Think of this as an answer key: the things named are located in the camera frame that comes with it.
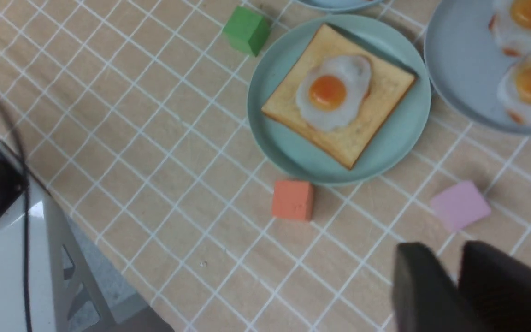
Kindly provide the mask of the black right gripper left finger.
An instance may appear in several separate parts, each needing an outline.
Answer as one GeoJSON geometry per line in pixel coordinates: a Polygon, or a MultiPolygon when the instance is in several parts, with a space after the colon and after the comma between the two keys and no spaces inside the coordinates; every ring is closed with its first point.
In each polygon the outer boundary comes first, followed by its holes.
{"type": "Polygon", "coordinates": [[[395,250],[392,306],[399,332],[481,332],[483,324],[422,243],[395,250]]]}

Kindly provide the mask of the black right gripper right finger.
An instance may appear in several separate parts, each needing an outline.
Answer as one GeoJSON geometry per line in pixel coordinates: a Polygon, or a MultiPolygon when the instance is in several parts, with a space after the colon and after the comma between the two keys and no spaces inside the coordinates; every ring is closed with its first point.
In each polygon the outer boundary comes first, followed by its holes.
{"type": "Polygon", "coordinates": [[[487,243],[469,241],[458,288],[489,332],[531,332],[531,267],[487,243]]]}

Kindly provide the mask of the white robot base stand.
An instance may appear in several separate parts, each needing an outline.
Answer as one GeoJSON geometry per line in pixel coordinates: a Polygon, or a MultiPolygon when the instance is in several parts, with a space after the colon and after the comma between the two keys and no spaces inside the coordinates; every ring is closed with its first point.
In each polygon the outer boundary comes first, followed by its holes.
{"type": "Polygon", "coordinates": [[[164,322],[137,294],[110,307],[59,204],[0,141],[0,332],[156,332],[164,322]]]}

